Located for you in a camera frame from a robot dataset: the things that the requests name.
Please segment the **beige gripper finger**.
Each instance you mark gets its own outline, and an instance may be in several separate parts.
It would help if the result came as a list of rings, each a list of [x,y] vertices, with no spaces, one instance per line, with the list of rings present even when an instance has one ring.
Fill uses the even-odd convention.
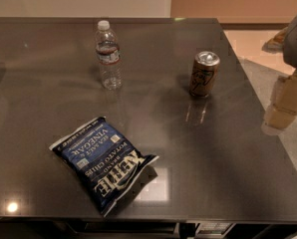
[[[273,104],[280,111],[297,115],[297,71],[287,78],[278,79]]]
[[[296,117],[297,112],[286,107],[271,104],[265,112],[264,121],[271,127],[285,129],[295,121]]]

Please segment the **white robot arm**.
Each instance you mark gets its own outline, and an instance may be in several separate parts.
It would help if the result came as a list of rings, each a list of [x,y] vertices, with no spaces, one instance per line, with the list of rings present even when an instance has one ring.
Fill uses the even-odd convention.
[[[262,130],[268,135],[281,133],[297,118],[297,15],[285,33],[283,60],[295,71],[275,82],[262,124]]]

